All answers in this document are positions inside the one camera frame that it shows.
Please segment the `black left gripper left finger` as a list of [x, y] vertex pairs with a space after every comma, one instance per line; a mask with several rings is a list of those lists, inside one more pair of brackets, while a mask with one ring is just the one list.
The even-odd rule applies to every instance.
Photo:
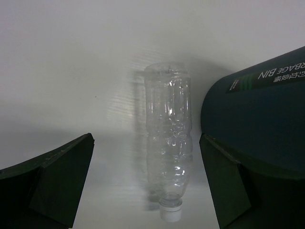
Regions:
[[2, 229], [71, 229], [94, 149], [84, 134], [0, 171]]

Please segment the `clear unlabelled plastic bottle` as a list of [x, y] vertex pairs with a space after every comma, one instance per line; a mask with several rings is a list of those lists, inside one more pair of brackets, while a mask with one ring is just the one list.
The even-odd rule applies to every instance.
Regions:
[[191, 78], [182, 63], [156, 63], [144, 86], [148, 183], [161, 219], [178, 222], [193, 162]]

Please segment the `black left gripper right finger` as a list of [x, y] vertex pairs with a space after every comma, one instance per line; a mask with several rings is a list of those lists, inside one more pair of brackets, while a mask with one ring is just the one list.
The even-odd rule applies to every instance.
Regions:
[[247, 156], [206, 134], [200, 149], [220, 228], [305, 227], [304, 174]]

